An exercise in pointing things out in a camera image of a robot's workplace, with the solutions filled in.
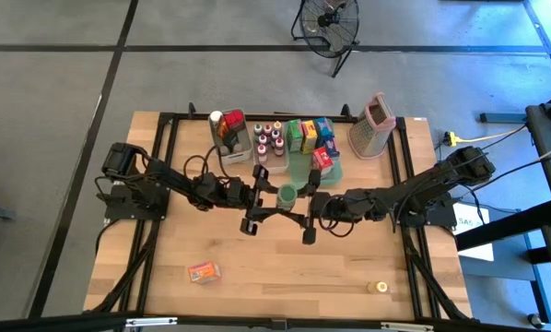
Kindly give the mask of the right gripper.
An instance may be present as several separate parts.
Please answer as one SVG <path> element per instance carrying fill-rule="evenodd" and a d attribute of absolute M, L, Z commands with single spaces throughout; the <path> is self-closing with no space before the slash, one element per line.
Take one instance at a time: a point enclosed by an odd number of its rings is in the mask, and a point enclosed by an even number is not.
<path fill-rule="evenodd" d="M 297 190 L 298 196 L 312 196 L 309 203 L 308 217 L 292 212 L 282 213 L 283 216 L 293 220 L 303 230 L 303 244 L 315 243 L 314 224 L 323 229 L 333 229 L 339 222 L 349 222 L 349 215 L 346 212 L 346 204 L 342 196 L 325 192 L 315 193 L 320 184 L 321 172 L 311 170 L 308 182 Z"/>

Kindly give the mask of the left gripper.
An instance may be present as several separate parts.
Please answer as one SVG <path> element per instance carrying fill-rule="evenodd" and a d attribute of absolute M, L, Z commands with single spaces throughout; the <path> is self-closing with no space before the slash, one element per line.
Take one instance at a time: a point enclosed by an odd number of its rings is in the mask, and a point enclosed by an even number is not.
<path fill-rule="evenodd" d="M 255 179 L 253 186 L 245 184 L 241 178 L 231 178 L 223 185 L 223 196 L 219 199 L 221 208 L 235 208 L 245 211 L 241 220 L 240 231 L 246 235 L 255 235 L 258 223 L 282 212 L 277 207 L 259 207 L 260 193 L 265 191 L 268 194 L 276 194 L 278 187 L 268 181 L 269 171 L 261 164 L 253 167 L 252 176 Z"/>

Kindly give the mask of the red cereal box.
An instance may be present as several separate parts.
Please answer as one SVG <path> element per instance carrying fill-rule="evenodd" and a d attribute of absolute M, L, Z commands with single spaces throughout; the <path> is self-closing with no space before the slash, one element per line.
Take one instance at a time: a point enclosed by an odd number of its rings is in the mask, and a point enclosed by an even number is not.
<path fill-rule="evenodd" d="M 311 154 L 311 168 L 326 176 L 334 167 L 334 162 L 325 147 L 316 148 Z"/>

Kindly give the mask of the yellow box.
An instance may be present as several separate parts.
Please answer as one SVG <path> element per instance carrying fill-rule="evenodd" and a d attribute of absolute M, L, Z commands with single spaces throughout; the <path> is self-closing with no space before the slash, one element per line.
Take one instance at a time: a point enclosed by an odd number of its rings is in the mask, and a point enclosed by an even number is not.
<path fill-rule="evenodd" d="M 301 128 L 303 132 L 301 151 L 303 154 L 312 153 L 318 139 L 315 123 L 313 120 L 304 121 L 301 123 Z"/>

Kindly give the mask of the green Apple Jacks cereal box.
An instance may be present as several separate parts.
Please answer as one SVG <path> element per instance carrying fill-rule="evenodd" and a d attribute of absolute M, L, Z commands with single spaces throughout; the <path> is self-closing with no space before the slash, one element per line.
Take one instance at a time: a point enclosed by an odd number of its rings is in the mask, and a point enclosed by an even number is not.
<path fill-rule="evenodd" d="M 300 119 L 288 121 L 286 130 L 288 150 L 290 152 L 299 152 L 304 137 Z"/>

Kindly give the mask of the orange box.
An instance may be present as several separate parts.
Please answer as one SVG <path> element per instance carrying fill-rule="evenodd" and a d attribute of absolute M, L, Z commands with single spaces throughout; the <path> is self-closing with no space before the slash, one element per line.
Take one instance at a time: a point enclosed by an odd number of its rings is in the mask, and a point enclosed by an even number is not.
<path fill-rule="evenodd" d="M 204 262 L 188 267 L 188 275 L 192 283 L 204 284 L 220 279 L 221 271 L 214 262 Z"/>

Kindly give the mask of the clear plastic bin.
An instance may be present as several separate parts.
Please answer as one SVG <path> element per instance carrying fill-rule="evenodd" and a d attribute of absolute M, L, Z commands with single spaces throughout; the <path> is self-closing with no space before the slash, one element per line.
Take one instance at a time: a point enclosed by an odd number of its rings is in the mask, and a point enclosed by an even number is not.
<path fill-rule="evenodd" d="M 272 126 L 272 132 L 275 130 L 274 129 L 274 123 L 272 123 L 272 124 L 259 124 L 259 125 L 261 125 L 263 127 L 263 132 L 261 133 L 261 135 L 264 135 L 264 126 L 265 125 L 271 125 Z M 255 164 L 261 164 L 257 160 L 257 146 L 260 145 L 260 144 L 258 143 L 258 136 L 254 133 L 253 128 L 254 128 L 254 126 L 252 127 L 253 161 L 254 161 Z M 284 126 L 283 125 L 282 125 L 282 130 L 280 132 L 281 132 L 280 137 L 282 137 L 284 139 Z M 275 141 L 272 139 L 271 135 L 267 136 L 267 144 L 265 145 L 267 147 L 268 160 L 265 164 L 261 164 L 261 165 L 263 165 L 271 173 L 284 173 L 284 172 L 287 171 L 288 166 L 289 166 L 289 156 L 288 156 L 286 141 L 284 139 L 284 142 L 285 142 L 284 155 L 281 156 L 281 157 L 278 157 L 274 153 Z"/>

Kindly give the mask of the green plastic bin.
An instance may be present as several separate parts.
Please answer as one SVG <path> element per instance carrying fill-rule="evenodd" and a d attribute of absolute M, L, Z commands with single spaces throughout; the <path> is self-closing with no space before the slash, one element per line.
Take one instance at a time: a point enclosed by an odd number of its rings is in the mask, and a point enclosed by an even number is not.
<path fill-rule="evenodd" d="M 284 139 L 286 141 L 286 127 L 287 122 L 285 124 L 285 131 L 284 131 Z M 323 141 L 324 139 L 317 139 L 315 148 L 323 147 Z M 294 184 L 300 185 L 305 184 L 308 182 L 309 173 L 312 170 L 311 168 L 311 154 L 303 154 L 301 149 L 299 152 L 290 152 L 288 150 L 288 156 L 289 156 L 289 174 L 291 177 L 291 180 Z M 331 186 L 338 184 L 342 177 L 343 177 L 343 171 L 342 171 L 342 165 L 340 161 L 340 157 L 338 160 L 332 160 L 334 162 L 333 169 L 324 177 L 321 177 L 321 185 L 323 186 Z"/>

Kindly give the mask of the white plastic bin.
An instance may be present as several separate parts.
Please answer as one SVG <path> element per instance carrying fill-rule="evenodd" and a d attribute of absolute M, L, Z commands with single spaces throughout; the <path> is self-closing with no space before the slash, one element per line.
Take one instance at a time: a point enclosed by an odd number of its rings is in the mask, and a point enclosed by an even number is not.
<path fill-rule="evenodd" d="M 231 110 L 221 111 L 223 114 L 221 120 L 225 121 L 224 113 L 229 112 Z M 209 119 L 209 115 L 208 115 L 208 122 L 210 126 L 211 136 L 214 141 L 214 144 L 217 146 L 217 149 L 220 146 L 225 146 L 223 143 L 223 140 L 221 140 L 217 135 L 217 125 L 219 123 L 211 122 Z M 244 162 L 248 160 L 252 155 L 253 145 L 250 139 L 250 134 L 248 131 L 247 124 L 244 129 L 237 132 L 238 132 L 239 143 L 234 147 L 234 149 L 229 149 L 228 156 L 221 156 L 218 151 L 218 154 L 221 157 L 221 160 L 224 164 Z"/>

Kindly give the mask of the white paper sheet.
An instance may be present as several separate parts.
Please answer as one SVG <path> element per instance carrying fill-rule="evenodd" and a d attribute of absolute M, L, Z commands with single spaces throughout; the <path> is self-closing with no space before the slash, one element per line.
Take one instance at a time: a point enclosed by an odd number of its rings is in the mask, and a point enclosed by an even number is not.
<path fill-rule="evenodd" d="M 452 209 L 455 225 L 451 231 L 456 237 L 458 255 L 493 262 L 493 246 L 479 230 L 490 222 L 488 209 L 463 203 L 454 204 Z"/>

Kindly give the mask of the black floor fan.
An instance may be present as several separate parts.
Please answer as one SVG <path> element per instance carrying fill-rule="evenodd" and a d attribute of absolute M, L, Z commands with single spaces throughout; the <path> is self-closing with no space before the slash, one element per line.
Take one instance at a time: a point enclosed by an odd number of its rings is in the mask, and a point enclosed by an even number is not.
<path fill-rule="evenodd" d="M 335 78 L 359 45 L 359 24 L 358 0 L 300 0 L 290 35 L 317 55 L 336 59 Z"/>

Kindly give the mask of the grey metal bar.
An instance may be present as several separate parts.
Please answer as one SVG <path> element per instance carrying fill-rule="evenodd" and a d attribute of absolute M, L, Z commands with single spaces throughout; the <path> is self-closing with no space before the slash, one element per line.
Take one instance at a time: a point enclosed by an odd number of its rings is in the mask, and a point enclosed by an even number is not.
<path fill-rule="evenodd" d="M 525 124 L 525 113 L 480 113 L 479 120 L 485 124 Z"/>

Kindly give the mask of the pink-handled metal box grater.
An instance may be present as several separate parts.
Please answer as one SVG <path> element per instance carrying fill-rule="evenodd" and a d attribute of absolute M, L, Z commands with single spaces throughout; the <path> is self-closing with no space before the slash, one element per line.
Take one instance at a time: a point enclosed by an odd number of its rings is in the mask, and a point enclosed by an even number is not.
<path fill-rule="evenodd" d="M 395 127 L 396 117 L 387 103 L 385 94 L 378 92 L 347 131 L 349 146 L 362 160 L 378 158 Z"/>

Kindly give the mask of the black aluminium table frame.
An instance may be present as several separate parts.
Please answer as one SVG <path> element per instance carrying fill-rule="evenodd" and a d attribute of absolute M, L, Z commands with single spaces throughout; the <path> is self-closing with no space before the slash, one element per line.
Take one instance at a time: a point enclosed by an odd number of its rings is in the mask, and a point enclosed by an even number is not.
<path fill-rule="evenodd" d="M 190 154 L 211 147 L 207 115 L 179 114 L 172 167 L 182 168 Z M 360 160 L 346 138 L 350 123 L 334 124 L 341 149 L 343 177 L 333 193 L 348 188 L 393 184 L 388 150 L 374 160 Z M 242 211 L 202 212 L 185 197 L 171 193 L 168 215 L 160 222 L 144 314 L 177 316 L 178 325 L 276 328 L 380 328 L 374 321 L 415 324 L 402 235 L 390 219 L 361 221 L 350 235 L 336 238 L 317 230 L 316 243 L 301 243 L 291 220 L 274 216 L 257 236 L 240 232 Z M 122 220 L 102 235 L 85 309 L 103 300 L 127 269 L 136 221 Z M 426 227 L 436 280 L 456 307 L 472 317 L 455 240 L 438 227 Z M 206 284 L 189 281 L 187 268 L 217 263 L 222 278 Z M 384 281 L 384 293 L 367 290 Z"/>

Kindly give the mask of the silver metal bracket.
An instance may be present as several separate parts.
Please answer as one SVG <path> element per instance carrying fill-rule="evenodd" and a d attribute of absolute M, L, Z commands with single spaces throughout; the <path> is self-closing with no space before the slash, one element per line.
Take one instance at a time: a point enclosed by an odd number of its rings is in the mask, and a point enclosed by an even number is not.
<path fill-rule="evenodd" d="M 381 322 L 381 330 L 394 332 L 435 332 L 434 326 L 404 322 Z"/>
<path fill-rule="evenodd" d="M 125 327 L 140 328 L 149 326 L 171 326 L 178 323 L 177 317 L 139 317 L 128 318 L 125 321 Z"/>

